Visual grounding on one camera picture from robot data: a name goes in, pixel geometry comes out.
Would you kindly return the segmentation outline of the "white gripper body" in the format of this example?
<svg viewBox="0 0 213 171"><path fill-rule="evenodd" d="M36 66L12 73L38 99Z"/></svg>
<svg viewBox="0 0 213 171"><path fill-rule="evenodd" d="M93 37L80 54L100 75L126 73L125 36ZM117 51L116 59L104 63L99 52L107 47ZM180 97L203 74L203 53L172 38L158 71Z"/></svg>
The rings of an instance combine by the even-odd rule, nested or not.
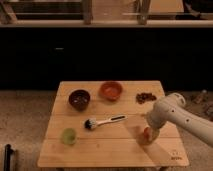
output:
<svg viewBox="0 0 213 171"><path fill-rule="evenodd" d="M160 130L166 124L166 119L154 111L147 113L146 120L149 127L155 131Z"/></svg>

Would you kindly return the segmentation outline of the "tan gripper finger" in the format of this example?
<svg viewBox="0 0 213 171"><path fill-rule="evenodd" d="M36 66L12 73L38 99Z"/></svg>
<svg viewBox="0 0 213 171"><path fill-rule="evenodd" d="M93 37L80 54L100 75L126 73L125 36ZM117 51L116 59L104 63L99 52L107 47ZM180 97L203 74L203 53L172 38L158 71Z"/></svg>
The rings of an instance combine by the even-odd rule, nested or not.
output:
<svg viewBox="0 0 213 171"><path fill-rule="evenodd" d="M150 138L149 138L149 140L150 141L154 141L159 136L159 134L160 134L160 130L159 129L156 129L156 130L151 129L150 130Z"/></svg>

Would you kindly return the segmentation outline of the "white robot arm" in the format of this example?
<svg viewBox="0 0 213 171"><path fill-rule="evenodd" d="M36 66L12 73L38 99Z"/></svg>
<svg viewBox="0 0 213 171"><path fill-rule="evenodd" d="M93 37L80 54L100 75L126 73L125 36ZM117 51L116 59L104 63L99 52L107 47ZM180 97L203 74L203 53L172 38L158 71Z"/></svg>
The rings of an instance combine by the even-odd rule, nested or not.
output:
<svg viewBox="0 0 213 171"><path fill-rule="evenodd" d="M186 100L179 93L156 100L146 115L148 125L153 130L160 130L169 121L213 147L213 122L188 112L185 105Z"/></svg>

